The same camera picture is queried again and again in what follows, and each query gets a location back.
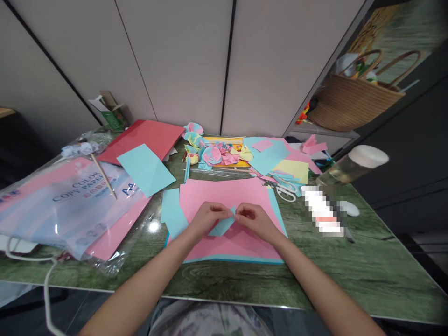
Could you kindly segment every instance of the white container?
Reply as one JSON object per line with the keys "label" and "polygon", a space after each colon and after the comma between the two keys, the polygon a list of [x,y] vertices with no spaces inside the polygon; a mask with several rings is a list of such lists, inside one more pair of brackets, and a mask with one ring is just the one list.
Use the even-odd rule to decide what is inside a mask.
{"label": "white container", "polygon": [[389,156],[372,146],[359,145],[316,179],[317,185],[345,185],[389,161]]}

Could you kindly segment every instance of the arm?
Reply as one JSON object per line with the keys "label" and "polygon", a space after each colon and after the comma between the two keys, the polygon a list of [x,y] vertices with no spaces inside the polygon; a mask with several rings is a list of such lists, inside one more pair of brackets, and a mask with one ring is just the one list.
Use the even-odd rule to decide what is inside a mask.
{"label": "arm", "polygon": [[242,203],[235,220],[277,250],[333,335],[384,335],[338,284],[275,227],[259,205]]}
{"label": "arm", "polygon": [[220,203],[204,202],[185,231],[121,285],[80,335],[134,335],[193,247],[217,220],[232,215]]}

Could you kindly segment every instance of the power cord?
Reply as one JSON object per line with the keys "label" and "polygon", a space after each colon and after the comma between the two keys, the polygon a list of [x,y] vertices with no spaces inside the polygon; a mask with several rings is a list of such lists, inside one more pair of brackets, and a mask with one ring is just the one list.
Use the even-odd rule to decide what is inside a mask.
{"label": "power cord", "polygon": [[22,260],[22,261],[52,261],[53,266],[48,270],[47,275],[45,276],[45,281],[43,283],[43,300],[45,302],[45,321],[47,324],[48,330],[53,333],[56,336],[67,336],[62,331],[60,331],[58,328],[56,328],[51,320],[51,309],[50,309],[50,294],[49,294],[49,280],[51,272],[54,270],[56,265],[59,263],[55,257],[49,257],[49,258],[25,258],[25,257],[19,257],[15,256],[11,253],[10,245],[11,245],[12,237],[8,239],[8,243],[6,244],[6,255],[15,260]]}

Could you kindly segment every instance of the desk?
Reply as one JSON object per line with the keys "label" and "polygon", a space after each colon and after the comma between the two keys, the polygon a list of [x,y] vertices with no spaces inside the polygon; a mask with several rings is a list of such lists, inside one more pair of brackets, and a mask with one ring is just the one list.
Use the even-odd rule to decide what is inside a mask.
{"label": "desk", "polygon": [[[179,152],[167,163],[176,182],[183,183],[185,163],[180,140]],[[192,179],[221,181],[224,178],[190,173]],[[324,238],[302,222],[298,203],[277,197],[290,239],[323,271],[336,281],[370,315],[411,321],[443,323],[448,315],[448,299],[391,234],[366,201],[351,186],[343,187],[346,199],[361,211],[349,217],[347,225],[356,240]],[[138,222],[156,208],[160,213],[160,196],[154,196]],[[108,278],[78,261],[67,261],[53,271],[50,285],[98,291],[114,291],[145,263],[160,252],[167,228],[156,232],[144,230],[116,278]],[[31,257],[48,256],[60,250],[44,246]],[[0,280],[42,285],[51,263],[23,262],[0,257]],[[286,265],[265,265],[225,261],[201,261],[182,265],[167,286],[164,296],[192,300],[216,300],[253,305],[312,309],[305,293]]]}

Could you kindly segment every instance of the finger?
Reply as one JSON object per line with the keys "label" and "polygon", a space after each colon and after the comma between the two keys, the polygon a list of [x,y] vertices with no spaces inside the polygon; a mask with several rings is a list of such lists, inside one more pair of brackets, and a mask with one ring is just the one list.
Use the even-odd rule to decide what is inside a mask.
{"label": "finger", "polygon": [[223,211],[214,211],[212,212],[213,218],[216,219],[225,219],[233,216],[233,212],[230,210],[223,210]]}
{"label": "finger", "polygon": [[238,215],[238,214],[236,214],[235,215],[235,220],[238,222],[238,223],[240,223],[240,224],[242,224],[242,225],[244,225],[244,226],[247,226],[249,229],[252,229],[253,228],[253,221],[251,220],[251,219],[249,219],[249,218],[247,218],[247,217],[244,217],[244,216],[242,216],[242,215]]}
{"label": "finger", "polygon": [[241,215],[244,211],[255,213],[256,212],[256,207],[257,207],[257,205],[254,205],[254,204],[241,203],[238,206],[238,209],[235,211],[235,213],[237,213],[239,215]]}
{"label": "finger", "polygon": [[217,202],[208,202],[208,206],[209,206],[209,209],[212,210],[212,211],[230,210],[224,204],[217,203]]}

